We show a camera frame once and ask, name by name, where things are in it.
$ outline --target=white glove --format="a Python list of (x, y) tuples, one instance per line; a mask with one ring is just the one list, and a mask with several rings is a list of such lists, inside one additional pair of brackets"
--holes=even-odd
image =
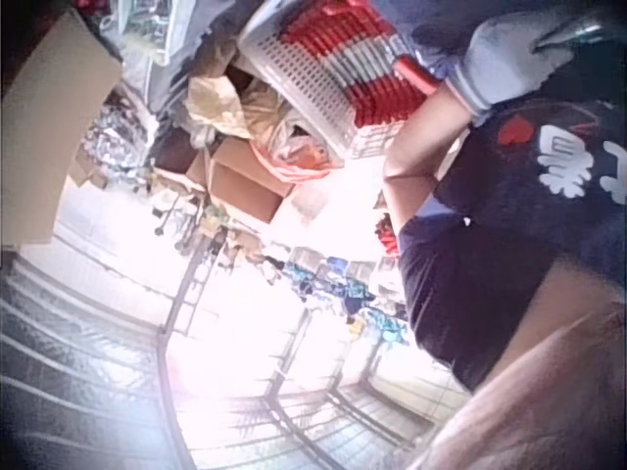
[(476, 115), (540, 88), (573, 54), (566, 48), (533, 53), (535, 40), (568, 19), (560, 10), (515, 13), (482, 23), (447, 84)]

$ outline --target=stacked merchandise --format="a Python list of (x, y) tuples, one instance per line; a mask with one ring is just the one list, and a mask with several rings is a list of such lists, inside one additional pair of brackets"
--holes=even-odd
[(405, 120), (425, 100), (395, 73), (413, 52), (363, 1), (319, 0), (285, 26), (279, 39), (314, 56), (341, 86), (356, 111), (355, 126)]

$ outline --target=navy t-shirt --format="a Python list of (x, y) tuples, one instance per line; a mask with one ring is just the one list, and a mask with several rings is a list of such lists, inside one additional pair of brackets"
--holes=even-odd
[(418, 344), (474, 390), (557, 255), (624, 287), (626, 199), (618, 110), (538, 100), (474, 129), (399, 234)]

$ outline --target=white plastic basket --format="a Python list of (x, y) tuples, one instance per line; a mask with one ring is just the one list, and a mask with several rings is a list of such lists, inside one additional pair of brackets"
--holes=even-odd
[(239, 37), (241, 53), (264, 79), (308, 119), (343, 160), (380, 157), (402, 122), (357, 128), (355, 110), (333, 76), (302, 46), (278, 34), (301, 0), (266, 0)]

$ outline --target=woman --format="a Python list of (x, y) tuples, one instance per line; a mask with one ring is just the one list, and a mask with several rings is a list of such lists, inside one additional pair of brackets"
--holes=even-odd
[[(494, 385), (506, 394), (500, 375), (550, 335), (624, 308), (624, 113), (596, 102), (511, 102), (572, 59), (560, 48), (532, 52), (564, 20), (551, 11), (483, 23), (386, 158), (410, 326), (470, 392)], [(438, 183), (452, 143), (484, 120)], [(624, 409), (616, 384), (614, 409)]]

